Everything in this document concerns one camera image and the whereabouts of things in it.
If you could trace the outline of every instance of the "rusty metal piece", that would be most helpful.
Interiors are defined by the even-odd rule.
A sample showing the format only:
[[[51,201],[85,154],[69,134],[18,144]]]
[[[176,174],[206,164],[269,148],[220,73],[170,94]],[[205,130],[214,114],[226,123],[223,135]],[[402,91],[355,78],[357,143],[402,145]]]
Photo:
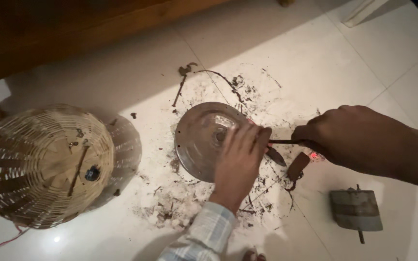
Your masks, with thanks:
[[[195,178],[214,182],[214,170],[227,128],[247,124],[247,119],[230,105],[207,102],[189,109],[175,131],[178,159]]]
[[[342,228],[357,230],[362,244],[365,243],[363,231],[383,230],[377,199],[372,190],[360,190],[359,185],[357,189],[333,190],[330,192],[330,202],[336,223]]]
[[[287,163],[285,162],[285,159],[283,159],[282,155],[274,148],[268,147],[268,151],[266,153],[269,158],[271,158],[275,163],[279,164],[282,167],[286,167]]]
[[[302,170],[309,164],[310,160],[311,159],[308,155],[306,155],[304,152],[300,152],[288,168],[288,178],[291,181],[297,181],[301,175]]]

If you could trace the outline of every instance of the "white object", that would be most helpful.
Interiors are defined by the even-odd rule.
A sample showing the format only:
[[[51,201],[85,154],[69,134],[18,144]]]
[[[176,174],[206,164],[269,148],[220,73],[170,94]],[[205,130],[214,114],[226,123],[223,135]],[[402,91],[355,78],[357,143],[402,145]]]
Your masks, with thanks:
[[[349,28],[355,27],[386,2],[388,0],[364,0],[343,20],[343,24]]]

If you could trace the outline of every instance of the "wooden furniture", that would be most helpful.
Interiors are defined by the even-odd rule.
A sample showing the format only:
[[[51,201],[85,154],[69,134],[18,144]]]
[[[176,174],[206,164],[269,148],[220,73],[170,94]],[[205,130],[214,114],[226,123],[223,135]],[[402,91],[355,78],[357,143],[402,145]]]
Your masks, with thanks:
[[[0,79],[228,0],[0,0]]]

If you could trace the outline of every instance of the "tile grout line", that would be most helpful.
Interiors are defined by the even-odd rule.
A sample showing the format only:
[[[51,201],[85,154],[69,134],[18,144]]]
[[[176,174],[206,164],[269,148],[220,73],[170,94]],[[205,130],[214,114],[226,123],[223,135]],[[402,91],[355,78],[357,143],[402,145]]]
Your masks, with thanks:
[[[388,85],[386,89],[388,90],[391,86],[393,86],[393,84],[395,84],[399,79],[403,78],[404,75],[406,75],[410,70],[412,70],[417,65],[418,65],[418,61],[415,62],[409,69],[407,69],[403,74],[401,74],[401,76],[399,76],[396,80],[394,80],[390,85]]]
[[[196,57],[196,59],[198,60],[199,64],[201,64],[202,68],[204,70],[206,70],[206,67],[204,67],[204,65],[202,64],[201,60],[199,59],[199,57],[196,55],[196,53],[194,52],[193,48],[191,48],[191,46],[189,45],[188,41],[183,37],[183,35],[173,26],[171,25],[172,29],[174,29],[174,31],[178,34],[178,36],[180,36],[183,41],[185,41],[186,45],[188,46],[188,48],[193,52],[194,56]],[[217,90],[219,91],[219,93],[222,95],[222,97],[224,98],[225,102],[227,104],[229,104],[229,101],[225,98],[224,94],[220,91],[219,87],[217,86],[217,84],[214,82],[214,80],[212,79],[211,75],[209,74],[209,72],[206,72],[207,76],[209,76],[209,79],[212,81],[212,83],[216,86]]]
[[[318,4],[316,0],[314,1],[314,3],[319,6],[319,8],[325,14],[325,16],[327,17],[327,19],[330,21],[330,23],[332,23],[335,26],[335,28],[338,30],[338,32],[341,33],[341,35],[346,40],[346,42],[352,47],[352,49],[357,53],[357,55],[359,56],[359,58],[363,61],[363,63],[367,66],[367,68],[372,72],[372,74],[375,76],[375,78],[380,82],[380,84],[386,90],[386,86],[385,86],[385,84],[383,84],[382,80],[377,76],[377,74],[372,70],[372,68],[370,68],[369,64],[367,64],[367,62],[364,60],[364,58],[360,55],[360,53],[356,50],[356,48],[354,48],[354,45],[351,44],[351,42],[349,41],[349,39],[341,32],[341,30],[338,28],[338,26],[335,25],[335,23],[332,21],[332,19],[330,18],[330,16],[328,16],[327,12],[325,12],[323,10],[322,6],[320,4]]]
[[[315,235],[317,236],[317,238],[321,241],[322,246],[324,246],[325,250],[327,251],[328,255],[330,256],[330,258],[332,260],[335,260],[332,256],[332,254],[330,253],[330,251],[328,251],[328,248],[326,247],[325,243],[322,241],[321,237],[317,234],[316,230],[314,229],[314,227],[311,225],[311,223],[309,222],[309,220],[307,219],[307,217],[305,216],[305,214],[303,213],[303,211],[301,210],[301,208],[299,207],[298,203],[296,203],[296,206],[298,207],[299,211],[301,212],[301,214],[304,216],[305,220],[307,221],[307,223],[309,224],[309,226],[312,228],[312,231],[314,231]]]
[[[392,87],[393,84],[395,84],[400,78],[402,78],[404,75],[406,75],[410,70],[412,70],[413,68],[415,68],[415,66],[417,66],[417,65],[418,65],[418,62],[416,62],[411,68],[409,68],[405,73],[403,73],[400,77],[398,77],[392,84],[390,84],[388,86],[388,88],[386,88],[386,90],[388,91],[388,94],[394,99],[394,101],[399,106],[399,108],[403,111],[404,115],[406,115],[407,118],[412,122],[412,124],[414,125],[414,127],[417,127],[418,128],[417,124],[415,124],[414,120],[409,116],[409,114],[407,113],[407,111],[403,108],[403,106],[401,106],[401,104],[398,102],[398,100],[389,91],[390,87]]]

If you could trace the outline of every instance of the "red wire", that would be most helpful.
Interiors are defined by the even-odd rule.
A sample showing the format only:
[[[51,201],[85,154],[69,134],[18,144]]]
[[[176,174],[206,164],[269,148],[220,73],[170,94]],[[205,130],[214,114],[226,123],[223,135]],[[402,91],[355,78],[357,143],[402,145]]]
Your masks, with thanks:
[[[19,231],[19,234],[18,234],[18,235],[16,235],[13,239],[11,239],[11,240],[7,240],[7,241],[4,241],[3,243],[1,243],[1,244],[0,244],[0,247],[1,247],[1,246],[6,245],[6,244],[7,244],[7,243],[9,243],[9,242],[12,242],[12,241],[14,241],[14,240],[18,239],[21,235],[25,234],[25,232],[27,232],[27,231],[29,230],[29,228],[28,228],[28,229],[26,229],[26,230],[22,231],[22,230],[19,228],[19,226],[15,226],[15,227],[16,227],[16,228],[17,228],[17,230]]]

